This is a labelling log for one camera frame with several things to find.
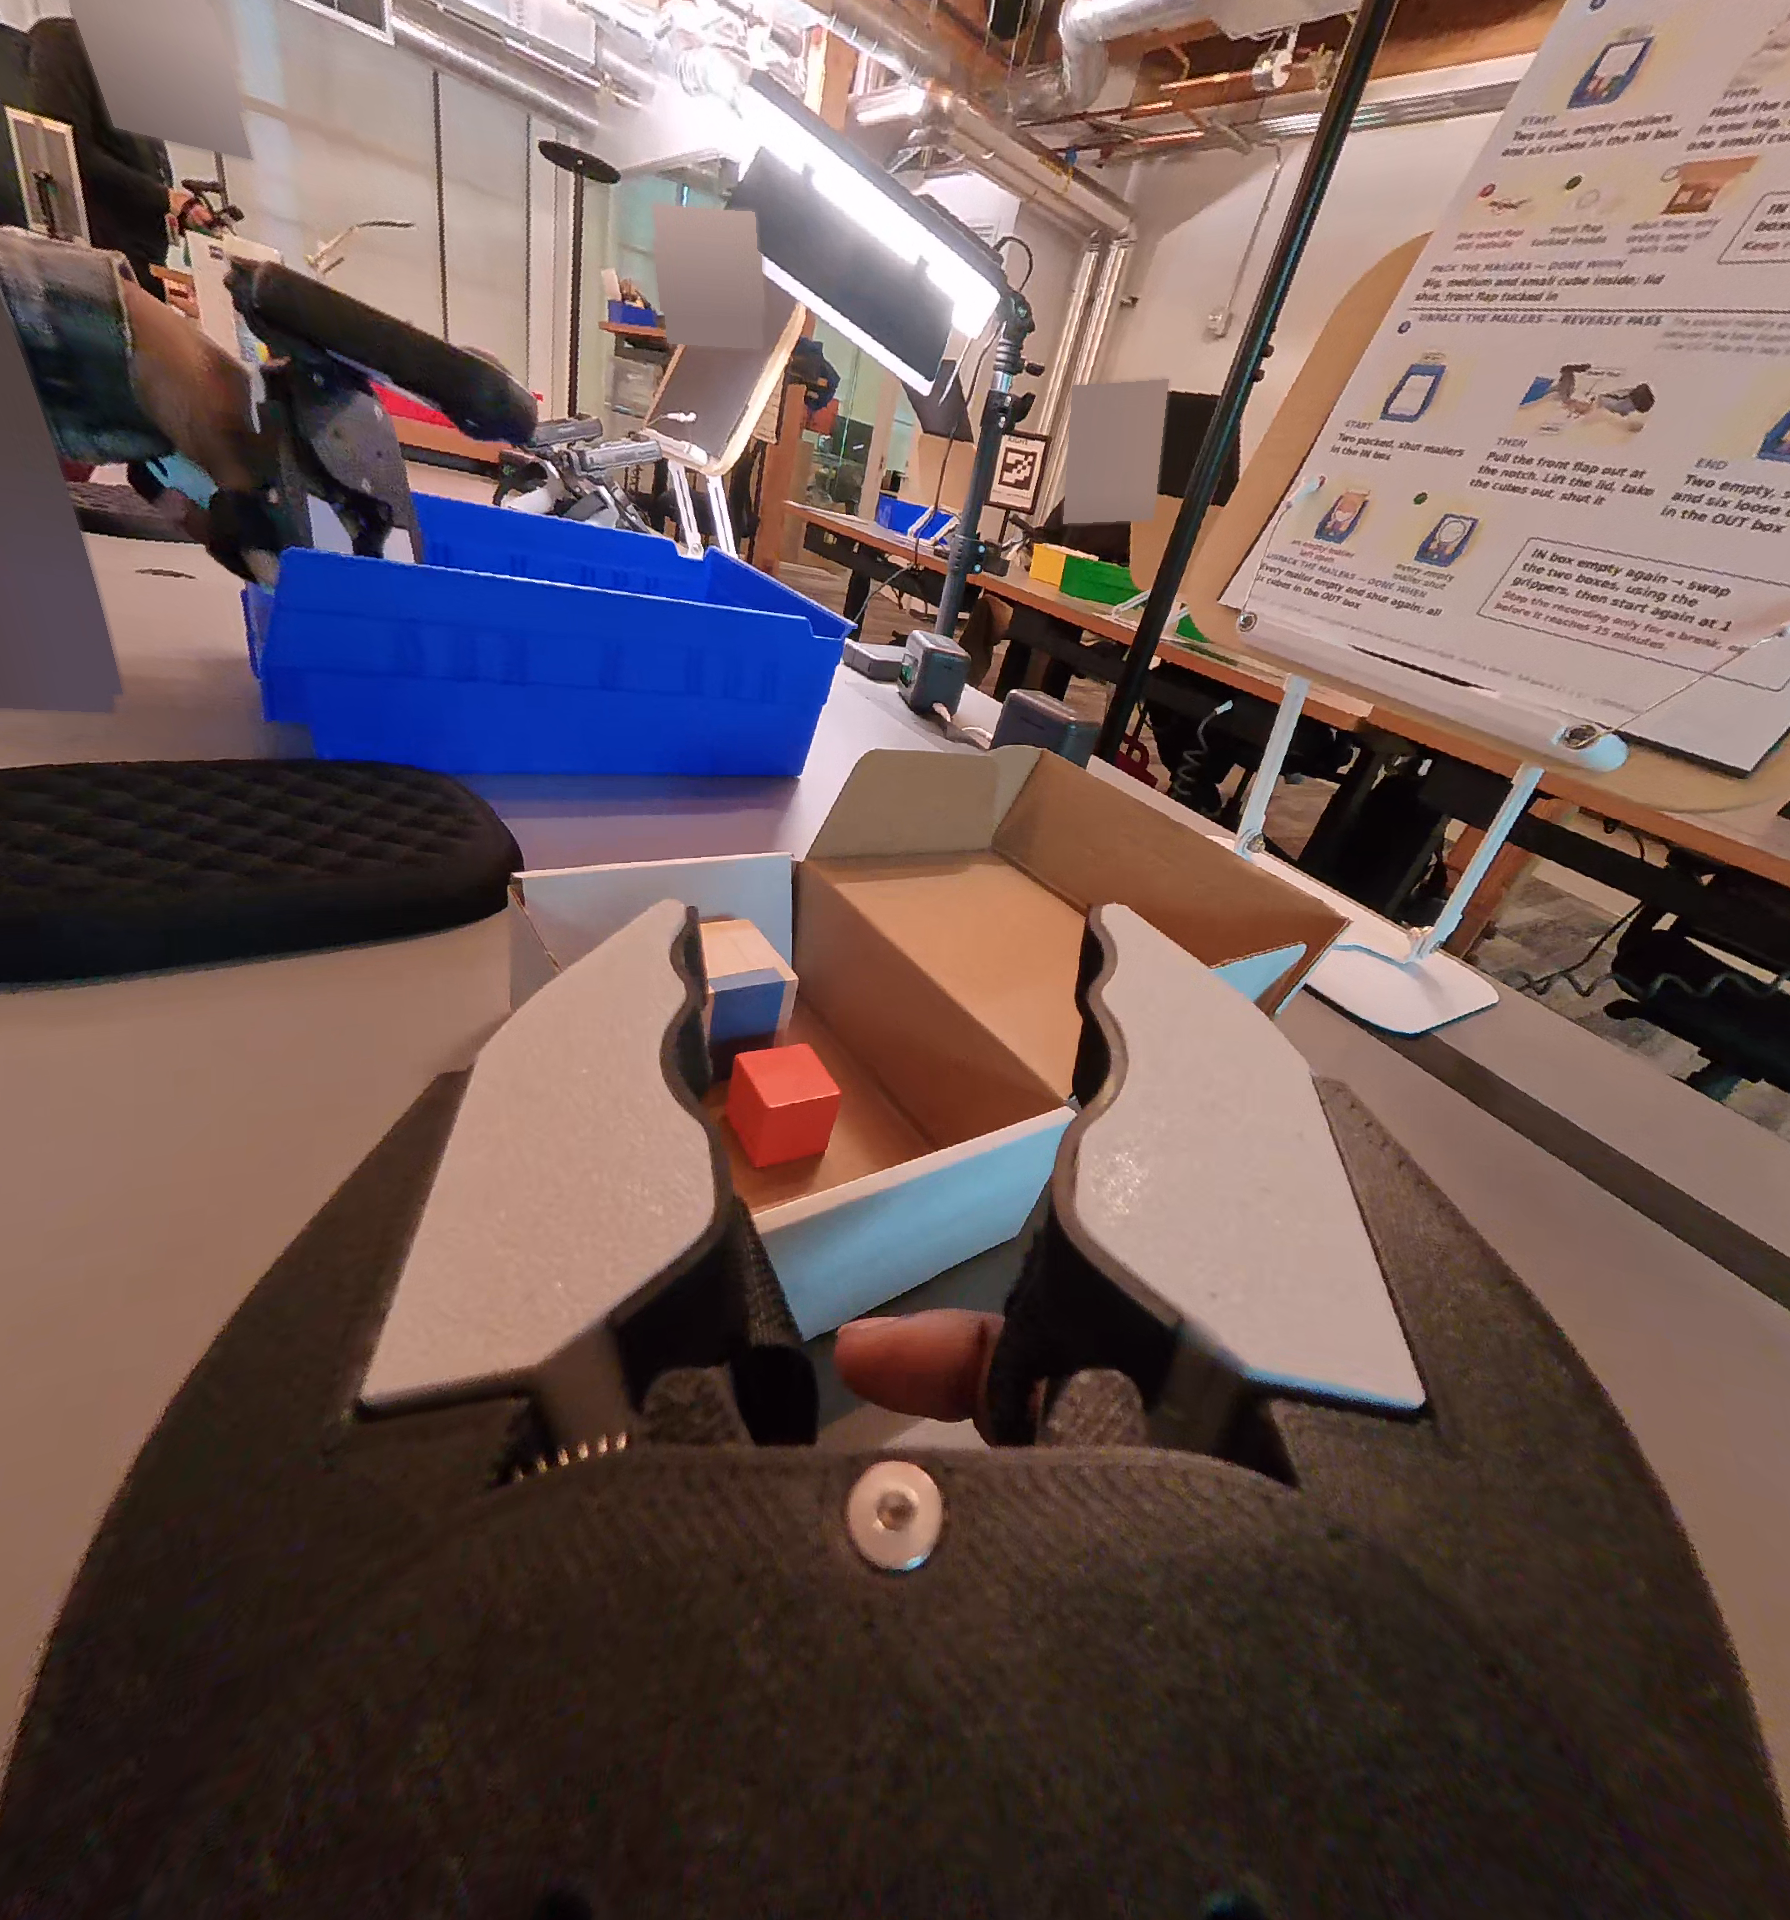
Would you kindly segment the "blue plastic bin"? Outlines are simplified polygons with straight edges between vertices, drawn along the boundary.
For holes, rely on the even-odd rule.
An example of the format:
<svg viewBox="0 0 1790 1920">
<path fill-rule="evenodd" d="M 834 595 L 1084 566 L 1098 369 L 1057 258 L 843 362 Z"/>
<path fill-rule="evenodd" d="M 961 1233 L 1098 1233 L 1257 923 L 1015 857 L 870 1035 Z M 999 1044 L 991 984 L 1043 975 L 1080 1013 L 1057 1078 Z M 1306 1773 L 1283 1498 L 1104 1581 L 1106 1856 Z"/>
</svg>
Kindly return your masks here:
<svg viewBox="0 0 1790 1920">
<path fill-rule="evenodd" d="M 265 715 L 455 776 L 797 776 L 849 620 L 664 538 L 412 490 L 426 562 L 241 586 Z"/>
</svg>

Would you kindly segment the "black and white device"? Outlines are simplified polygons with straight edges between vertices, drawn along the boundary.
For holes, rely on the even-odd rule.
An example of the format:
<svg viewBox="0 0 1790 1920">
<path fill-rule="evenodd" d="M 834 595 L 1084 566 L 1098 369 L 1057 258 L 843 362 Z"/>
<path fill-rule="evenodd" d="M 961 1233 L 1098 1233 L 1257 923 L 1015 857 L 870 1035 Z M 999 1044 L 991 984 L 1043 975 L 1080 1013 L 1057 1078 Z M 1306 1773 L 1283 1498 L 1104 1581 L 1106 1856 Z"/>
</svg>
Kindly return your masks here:
<svg viewBox="0 0 1790 1920">
<path fill-rule="evenodd" d="M 533 444 L 500 451 L 494 506 L 512 515 L 595 521 L 618 529 L 659 529 L 618 489 L 628 471 L 659 465 L 664 444 L 650 430 L 604 437 L 604 422 L 541 422 Z"/>
</svg>

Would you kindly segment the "long wooden work table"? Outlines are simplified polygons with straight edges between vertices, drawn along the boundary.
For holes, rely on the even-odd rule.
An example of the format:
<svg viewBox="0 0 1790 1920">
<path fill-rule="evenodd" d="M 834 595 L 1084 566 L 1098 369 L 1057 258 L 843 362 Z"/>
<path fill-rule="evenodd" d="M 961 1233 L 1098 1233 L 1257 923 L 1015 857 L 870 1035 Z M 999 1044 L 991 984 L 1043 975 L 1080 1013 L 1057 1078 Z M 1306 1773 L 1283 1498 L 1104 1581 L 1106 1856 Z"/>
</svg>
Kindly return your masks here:
<svg viewBox="0 0 1790 1920">
<path fill-rule="evenodd" d="M 925 538 L 811 506 L 789 506 L 789 521 L 797 525 L 805 562 L 849 570 L 849 617 L 866 610 L 870 586 L 935 598 L 945 581 L 945 556 Z M 998 643 L 998 687 L 1113 687 L 1135 617 L 1057 595 L 1026 566 L 999 576 L 976 570 L 974 586 L 1014 607 Z M 1283 669 L 1209 643 L 1162 643 L 1144 677 L 1144 712 L 1173 712 L 1179 732 L 1216 712 L 1216 755 L 1233 769 L 1265 750 L 1276 697 Z M 1306 687 L 1293 759 L 1323 782 L 1323 810 L 1306 828 L 1295 866 L 1384 913 L 1401 905 L 1452 828 L 1483 828 L 1503 799 L 1503 759 L 1494 750 L 1460 745 L 1443 720 L 1399 715 L 1334 687 Z M 1509 846 L 1639 901 L 1660 901 L 1667 913 L 1695 913 L 1712 875 L 1753 875 L 1790 895 L 1790 819 L 1676 819 L 1568 770 L 1542 776 L 1509 828 Z"/>
</svg>

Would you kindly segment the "black light stand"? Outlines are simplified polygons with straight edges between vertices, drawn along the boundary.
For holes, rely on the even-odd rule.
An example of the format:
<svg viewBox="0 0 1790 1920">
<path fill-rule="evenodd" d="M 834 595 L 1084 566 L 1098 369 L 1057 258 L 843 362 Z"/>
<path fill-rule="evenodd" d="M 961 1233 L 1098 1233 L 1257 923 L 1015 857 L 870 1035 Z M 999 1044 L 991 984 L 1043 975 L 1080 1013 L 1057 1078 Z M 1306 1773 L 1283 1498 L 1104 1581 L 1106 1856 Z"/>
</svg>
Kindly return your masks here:
<svg viewBox="0 0 1790 1920">
<path fill-rule="evenodd" d="M 999 293 L 998 310 L 998 369 L 991 369 L 991 393 L 976 411 L 976 444 L 974 444 L 974 473 L 970 473 L 970 499 L 945 547 L 945 581 L 939 581 L 939 610 L 935 610 L 935 637 L 958 637 L 958 617 L 961 617 L 961 595 L 970 576 L 976 570 L 986 538 L 976 538 L 976 515 L 991 506 L 998 471 L 999 471 L 999 437 L 1015 424 L 1015 377 L 1026 377 L 1026 346 L 1031 346 L 1033 314 L 1026 286 Z"/>
</svg>

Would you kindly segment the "printed instruction sheet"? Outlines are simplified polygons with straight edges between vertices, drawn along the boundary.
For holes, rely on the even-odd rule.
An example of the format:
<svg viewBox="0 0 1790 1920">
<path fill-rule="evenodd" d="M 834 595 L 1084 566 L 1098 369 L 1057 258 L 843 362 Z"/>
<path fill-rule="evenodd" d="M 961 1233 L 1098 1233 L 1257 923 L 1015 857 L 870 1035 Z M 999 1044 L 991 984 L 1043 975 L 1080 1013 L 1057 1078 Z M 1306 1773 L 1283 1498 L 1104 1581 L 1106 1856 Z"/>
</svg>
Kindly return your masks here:
<svg viewBox="0 0 1790 1920">
<path fill-rule="evenodd" d="M 1790 6 L 1586 0 L 1226 595 L 1753 770 L 1790 732 Z"/>
</svg>

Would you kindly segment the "thin black pole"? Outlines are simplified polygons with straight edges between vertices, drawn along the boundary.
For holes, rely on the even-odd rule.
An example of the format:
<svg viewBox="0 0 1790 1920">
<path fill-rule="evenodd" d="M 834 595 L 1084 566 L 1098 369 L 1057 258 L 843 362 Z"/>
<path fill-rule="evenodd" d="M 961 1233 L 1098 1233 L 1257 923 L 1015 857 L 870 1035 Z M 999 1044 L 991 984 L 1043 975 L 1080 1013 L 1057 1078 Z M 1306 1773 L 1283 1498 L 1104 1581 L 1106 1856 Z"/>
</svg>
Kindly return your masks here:
<svg viewBox="0 0 1790 1920">
<path fill-rule="evenodd" d="M 1276 324 L 1283 324 L 1295 258 L 1305 258 L 1305 248 L 1316 234 L 1316 211 L 1321 211 L 1323 184 L 1334 174 L 1334 154 L 1347 143 L 1347 129 L 1353 129 L 1353 114 L 1367 101 L 1367 81 L 1368 81 L 1368 67 L 1384 56 L 1392 13 L 1399 13 L 1392 0 L 1367 0 L 1359 15 L 1353 15 L 1353 34 L 1342 45 L 1333 95 L 1321 105 L 1321 125 L 1316 125 L 1316 142 L 1306 142 L 1306 154 L 1305 154 L 1305 174 L 1295 174 L 1295 189 L 1293 189 L 1293 206 L 1284 206 L 1284 226 L 1276 234 L 1265 286 L 1257 286 L 1254 314 L 1239 324 L 1239 339 L 1234 339 L 1234 356 L 1233 356 L 1233 377 L 1226 377 L 1226 393 L 1221 393 L 1221 416 L 1203 430 L 1203 449 L 1194 449 L 1179 515 L 1168 525 L 1155 576 L 1144 586 L 1144 610 L 1135 620 L 1135 637 L 1123 648 L 1120 683 L 1106 696 L 1106 715 L 1104 715 L 1104 732 L 1098 732 L 1098 755 L 1104 759 L 1120 759 L 1120 750 L 1128 740 L 1128 720 L 1141 712 L 1144 669 L 1153 669 L 1153 656 L 1155 656 L 1168 610 L 1173 610 L 1173 586 L 1179 586 L 1179 576 L 1192 566 L 1192 547 L 1194 547 L 1203 515 L 1216 506 L 1216 489 L 1221 489 L 1233 451 L 1239 449 L 1248 398 L 1254 398 L 1254 386 L 1265 377 L 1265 356 L 1276 346 Z"/>
</svg>

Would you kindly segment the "studio light panel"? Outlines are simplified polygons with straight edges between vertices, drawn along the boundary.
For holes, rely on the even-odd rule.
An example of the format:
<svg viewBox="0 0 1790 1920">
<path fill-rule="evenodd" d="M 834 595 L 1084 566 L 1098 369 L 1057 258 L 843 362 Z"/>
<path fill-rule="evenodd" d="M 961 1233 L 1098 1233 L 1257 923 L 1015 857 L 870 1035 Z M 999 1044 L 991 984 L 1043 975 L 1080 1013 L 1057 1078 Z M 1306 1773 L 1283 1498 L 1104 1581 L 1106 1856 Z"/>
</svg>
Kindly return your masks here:
<svg viewBox="0 0 1790 1920">
<path fill-rule="evenodd" d="M 976 444 L 1014 424 L 1014 383 L 1033 328 L 999 253 L 948 211 L 866 168 L 769 78 L 740 92 L 747 154 L 735 206 L 755 211 L 758 271 L 843 328 L 894 383 L 930 393 L 948 328 L 999 324 Z"/>
</svg>

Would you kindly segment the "person's left hand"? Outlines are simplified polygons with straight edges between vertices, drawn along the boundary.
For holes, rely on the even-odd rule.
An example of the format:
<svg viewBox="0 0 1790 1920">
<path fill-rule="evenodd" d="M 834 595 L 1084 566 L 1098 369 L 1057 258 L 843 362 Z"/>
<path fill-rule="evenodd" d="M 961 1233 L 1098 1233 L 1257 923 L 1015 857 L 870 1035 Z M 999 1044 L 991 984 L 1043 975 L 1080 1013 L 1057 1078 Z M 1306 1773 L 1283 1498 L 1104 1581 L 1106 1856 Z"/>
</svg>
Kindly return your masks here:
<svg viewBox="0 0 1790 1920">
<path fill-rule="evenodd" d="M 229 356 L 190 314 L 123 281 L 128 383 L 144 422 L 212 473 L 223 490 L 265 489 L 258 403 L 241 356 Z"/>
</svg>

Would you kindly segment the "black office chair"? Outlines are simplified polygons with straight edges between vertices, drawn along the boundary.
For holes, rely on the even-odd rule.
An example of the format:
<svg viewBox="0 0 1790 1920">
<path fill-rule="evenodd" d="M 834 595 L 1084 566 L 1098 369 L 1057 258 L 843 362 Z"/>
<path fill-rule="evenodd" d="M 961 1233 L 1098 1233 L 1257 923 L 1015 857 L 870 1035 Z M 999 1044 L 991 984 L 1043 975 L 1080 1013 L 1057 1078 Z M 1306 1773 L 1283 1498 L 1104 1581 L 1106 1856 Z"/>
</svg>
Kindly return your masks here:
<svg viewBox="0 0 1790 1920">
<path fill-rule="evenodd" d="M 1667 857 L 1610 949 L 1610 1020 L 1642 1020 L 1734 1076 L 1790 1076 L 1790 892 Z"/>
</svg>

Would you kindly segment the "instruction sheet on stand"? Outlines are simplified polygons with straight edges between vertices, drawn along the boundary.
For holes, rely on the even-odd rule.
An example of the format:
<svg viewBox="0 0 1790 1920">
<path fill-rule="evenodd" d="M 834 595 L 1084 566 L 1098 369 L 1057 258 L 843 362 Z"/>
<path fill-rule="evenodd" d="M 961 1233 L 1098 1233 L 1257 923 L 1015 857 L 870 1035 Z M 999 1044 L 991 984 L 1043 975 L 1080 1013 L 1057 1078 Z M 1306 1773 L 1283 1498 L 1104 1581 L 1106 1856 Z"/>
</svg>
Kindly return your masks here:
<svg viewBox="0 0 1790 1920">
<path fill-rule="evenodd" d="M 1323 430 L 1347 377 L 1359 369 L 1368 336 L 1384 328 L 1392 299 L 1401 293 L 1401 273 L 1417 271 L 1422 248 L 1425 234 L 1401 243 L 1368 273 L 1353 281 L 1353 293 L 1323 320 L 1316 351 L 1305 356 L 1284 403 L 1276 411 L 1265 444 L 1239 465 L 1234 499 L 1194 538 L 1194 556 L 1188 570 L 1188 607 L 1192 607 L 1192 620 L 1209 635 L 1209 648 L 1188 648 L 1188 660 L 1203 677 L 1216 677 L 1221 667 L 1234 667 L 1234 669 L 1254 669 L 1265 687 L 1284 683 L 1283 656 L 1257 637 L 1239 637 L 1234 610 L 1226 610 L 1221 595 L 1239 570 L 1248 545 L 1265 529 L 1265 521 L 1283 507 L 1284 489 L 1295 479 L 1295 465 Z M 1476 732 L 1452 720 L 1443 707 L 1373 697 L 1353 677 L 1353 667 L 1321 667 L 1306 677 L 1316 677 L 1316 696 L 1353 707 L 1353 715 L 1373 715 L 1401 740 L 1452 750 L 1494 770 L 1509 770 L 1518 759 L 1526 759 L 1526 750 L 1518 750 L 1501 732 Z M 1596 810 L 1670 810 L 1670 819 L 1790 806 L 1790 740 L 1753 776 L 1730 776 L 1730 770 L 1676 759 L 1667 750 L 1634 745 L 1629 769 L 1615 770 L 1568 770 L 1561 759 L 1547 759 L 1542 789 L 1547 794 L 1568 789 Z"/>
</svg>

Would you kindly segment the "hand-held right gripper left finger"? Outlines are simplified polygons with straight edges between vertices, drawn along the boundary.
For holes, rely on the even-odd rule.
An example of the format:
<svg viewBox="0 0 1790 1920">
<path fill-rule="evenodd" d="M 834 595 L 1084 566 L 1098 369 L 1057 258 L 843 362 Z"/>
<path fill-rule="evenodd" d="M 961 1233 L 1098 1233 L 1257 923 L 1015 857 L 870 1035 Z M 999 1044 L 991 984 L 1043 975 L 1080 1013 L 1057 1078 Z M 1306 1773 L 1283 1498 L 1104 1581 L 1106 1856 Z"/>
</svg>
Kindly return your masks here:
<svg viewBox="0 0 1790 1920">
<path fill-rule="evenodd" d="M 707 1114 L 700 917 L 655 901 L 478 1044 L 363 1408 L 521 1388 L 558 1450 L 747 1342 L 747 1217 Z"/>
</svg>

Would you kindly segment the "person's right hand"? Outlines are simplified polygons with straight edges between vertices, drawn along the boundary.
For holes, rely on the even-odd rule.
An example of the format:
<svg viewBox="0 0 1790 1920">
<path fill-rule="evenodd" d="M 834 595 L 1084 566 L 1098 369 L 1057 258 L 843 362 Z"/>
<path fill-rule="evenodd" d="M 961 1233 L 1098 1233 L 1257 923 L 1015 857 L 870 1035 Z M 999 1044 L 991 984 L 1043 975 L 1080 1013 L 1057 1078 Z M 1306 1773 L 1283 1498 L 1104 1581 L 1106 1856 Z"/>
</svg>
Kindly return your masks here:
<svg viewBox="0 0 1790 1920">
<path fill-rule="evenodd" d="M 863 1315 L 834 1334 L 834 1372 L 853 1401 L 894 1418 L 991 1432 L 998 1342 L 999 1315 L 991 1311 Z"/>
</svg>

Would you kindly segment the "blue wooden cube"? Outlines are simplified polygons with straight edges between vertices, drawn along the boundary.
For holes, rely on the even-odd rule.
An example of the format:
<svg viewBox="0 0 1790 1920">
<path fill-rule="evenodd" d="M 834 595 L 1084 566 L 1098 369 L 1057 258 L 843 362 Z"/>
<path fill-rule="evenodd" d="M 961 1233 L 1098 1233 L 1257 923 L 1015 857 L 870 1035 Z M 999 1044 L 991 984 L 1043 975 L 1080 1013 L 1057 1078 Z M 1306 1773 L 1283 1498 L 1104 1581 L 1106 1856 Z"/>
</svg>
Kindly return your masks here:
<svg viewBox="0 0 1790 1920">
<path fill-rule="evenodd" d="M 743 975 L 711 975 L 707 984 L 707 1041 L 717 1076 L 740 1054 L 778 1044 L 796 1013 L 796 975 L 785 969 L 743 969 Z"/>
</svg>

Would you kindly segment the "white chair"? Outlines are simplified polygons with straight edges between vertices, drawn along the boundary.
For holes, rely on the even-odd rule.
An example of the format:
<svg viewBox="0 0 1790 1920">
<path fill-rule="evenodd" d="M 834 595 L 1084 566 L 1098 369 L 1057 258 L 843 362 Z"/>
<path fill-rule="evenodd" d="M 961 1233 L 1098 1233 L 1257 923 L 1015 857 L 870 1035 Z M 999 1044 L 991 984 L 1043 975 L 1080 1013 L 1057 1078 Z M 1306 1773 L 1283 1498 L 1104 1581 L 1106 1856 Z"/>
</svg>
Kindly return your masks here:
<svg viewBox="0 0 1790 1920">
<path fill-rule="evenodd" d="M 688 562 L 707 562 L 711 545 L 740 556 L 755 538 L 764 471 L 755 437 L 778 437 L 797 336 L 805 310 L 764 286 L 758 346 L 670 346 L 645 424 L 664 444 L 655 515 L 674 525 Z"/>
</svg>

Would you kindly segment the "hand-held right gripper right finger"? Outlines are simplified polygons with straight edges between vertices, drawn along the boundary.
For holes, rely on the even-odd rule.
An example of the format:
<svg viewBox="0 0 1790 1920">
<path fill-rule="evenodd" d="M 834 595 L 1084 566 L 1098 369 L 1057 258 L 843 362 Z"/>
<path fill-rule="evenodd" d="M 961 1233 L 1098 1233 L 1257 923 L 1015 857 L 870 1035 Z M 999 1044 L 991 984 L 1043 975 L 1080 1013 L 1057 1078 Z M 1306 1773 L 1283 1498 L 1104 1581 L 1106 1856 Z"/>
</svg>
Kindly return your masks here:
<svg viewBox="0 0 1790 1920">
<path fill-rule="evenodd" d="M 1305 1054 L 1123 901 L 1084 923 L 1054 1165 L 1057 1375 L 1123 1372 L 1162 1450 L 1248 1401 L 1422 1418 L 1425 1388 Z"/>
</svg>

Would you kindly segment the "red wooden cube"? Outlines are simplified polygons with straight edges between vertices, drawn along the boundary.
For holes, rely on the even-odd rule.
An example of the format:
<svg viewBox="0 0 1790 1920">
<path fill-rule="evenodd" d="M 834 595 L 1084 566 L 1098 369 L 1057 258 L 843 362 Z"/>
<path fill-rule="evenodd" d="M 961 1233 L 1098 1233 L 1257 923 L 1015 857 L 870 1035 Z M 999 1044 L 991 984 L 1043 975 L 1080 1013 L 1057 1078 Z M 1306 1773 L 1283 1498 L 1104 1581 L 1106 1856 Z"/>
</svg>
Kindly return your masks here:
<svg viewBox="0 0 1790 1920">
<path fill-rule="evenodd" d="M 723 1117 L 743 1165 L 811 1165 L 834 1142 L 838 1078 L 811 1041 L 747 1044 L 735 1060 Z"/>
</svg>

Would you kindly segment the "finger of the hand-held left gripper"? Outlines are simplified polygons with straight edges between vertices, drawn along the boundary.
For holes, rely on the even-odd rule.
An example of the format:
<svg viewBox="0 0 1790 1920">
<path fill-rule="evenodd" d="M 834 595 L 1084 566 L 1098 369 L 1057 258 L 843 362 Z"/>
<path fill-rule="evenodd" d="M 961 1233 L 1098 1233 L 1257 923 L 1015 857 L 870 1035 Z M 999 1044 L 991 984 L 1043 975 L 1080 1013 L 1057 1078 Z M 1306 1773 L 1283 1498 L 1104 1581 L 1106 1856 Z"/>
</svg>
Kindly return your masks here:
<svg viewBox="0 0 1790 1920">
<path fill-rule="evenodd" d="M 373 393 L 301 393 L 306 547 L 421 566 L 400 444 Z"/>
</svg>

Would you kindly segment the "black mesh wrist rest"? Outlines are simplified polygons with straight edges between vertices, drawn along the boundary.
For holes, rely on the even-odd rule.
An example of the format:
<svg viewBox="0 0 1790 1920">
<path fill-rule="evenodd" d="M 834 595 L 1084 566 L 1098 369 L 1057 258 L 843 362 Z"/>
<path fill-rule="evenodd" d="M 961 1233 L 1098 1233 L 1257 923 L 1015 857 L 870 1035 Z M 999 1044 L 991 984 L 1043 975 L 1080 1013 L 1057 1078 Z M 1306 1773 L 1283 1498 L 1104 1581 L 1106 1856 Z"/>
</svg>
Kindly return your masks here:
<svg viewBox="0 0 1790 1920">
<path fill-rule="evenodd" d="M 0 769 L 0 984 L 171 975 L 462 930 L 521 846 L 397 759 Z"/>
</svg>

